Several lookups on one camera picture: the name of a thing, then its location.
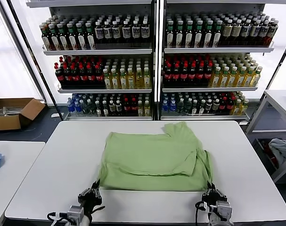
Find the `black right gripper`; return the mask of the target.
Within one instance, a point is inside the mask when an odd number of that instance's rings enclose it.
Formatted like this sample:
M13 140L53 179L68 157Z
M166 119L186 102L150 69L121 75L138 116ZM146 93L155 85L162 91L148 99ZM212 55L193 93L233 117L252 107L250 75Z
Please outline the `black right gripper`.
M216 205L217 201L227 202L228 198L215 184L207 182L207 190L202 194L202 201L207 205Z

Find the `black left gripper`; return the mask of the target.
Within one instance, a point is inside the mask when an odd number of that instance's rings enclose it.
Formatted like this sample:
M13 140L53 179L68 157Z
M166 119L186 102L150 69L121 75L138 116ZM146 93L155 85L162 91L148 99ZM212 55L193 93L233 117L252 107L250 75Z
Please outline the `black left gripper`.
M84 215L91 216L94 212L102 210L102 197L99 191L100 180L93 182L90 188L78 195L78 203L84 210Z

